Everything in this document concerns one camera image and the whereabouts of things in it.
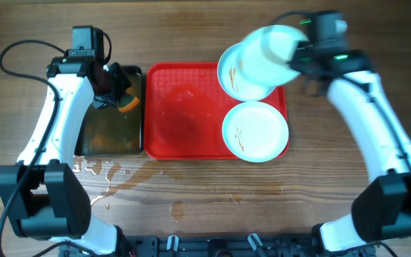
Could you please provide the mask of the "orange green sponge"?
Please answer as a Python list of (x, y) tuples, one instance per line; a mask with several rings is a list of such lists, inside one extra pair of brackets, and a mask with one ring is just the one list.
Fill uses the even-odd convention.
[(140, 103), (140, 99), (136, 96), (130, 94), (125, 94), (120, 98), (117, 104), (117, 109), (121, 113), (129, 112), (131, 109), (134, 109)]

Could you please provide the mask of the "white plate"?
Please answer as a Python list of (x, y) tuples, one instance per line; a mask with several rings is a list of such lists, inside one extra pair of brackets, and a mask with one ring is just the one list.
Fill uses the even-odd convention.
[(241, 43), (234, 44), (221, 55), (218, 67), (218, 81), (229, 96), (239, 101), (259, 101), (269, 96), (275, 87), (259, 86), (245, 80), (238, 71), (237, 55)]
[(240, 75), (259, 86), (280, 86), (300, 73), (288, 63), (300, 42), (307, 36), (299, 29), (286, 25), (264, 26), (249, 33), (238, 49), (236, 61)]
[(270, 161), (288, 146), (288, 122), (275, 107), (248, 101), (234, 106), (223, 119), (223, 141), (238, 158), (253, 163)]

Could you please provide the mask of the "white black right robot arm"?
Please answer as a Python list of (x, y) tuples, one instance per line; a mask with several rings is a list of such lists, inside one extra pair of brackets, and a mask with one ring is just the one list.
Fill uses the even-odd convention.
[(411, 237), (411, 140), (367, 55), (300, 41), (288, 65), (324, 84), (328, 100), (351, 130), (370, 180), (349, 214), (313, 227), (313, 253), (333, 256)]

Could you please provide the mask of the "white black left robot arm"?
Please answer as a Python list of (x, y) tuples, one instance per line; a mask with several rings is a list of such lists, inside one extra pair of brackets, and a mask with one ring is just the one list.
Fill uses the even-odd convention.
[(72, 171), (89, 106), (107, 96), (121, 103), (131, 85), (126, 70), (93, 56), (56, 57), (43, 82), (48, 91), (30, 141), (15, 164), (0, 166), (0, 256), (7, 221), (20, 238), (53, 241), (91, 256), (134, 256), (123, 231), (92, 214), (88, 194)]

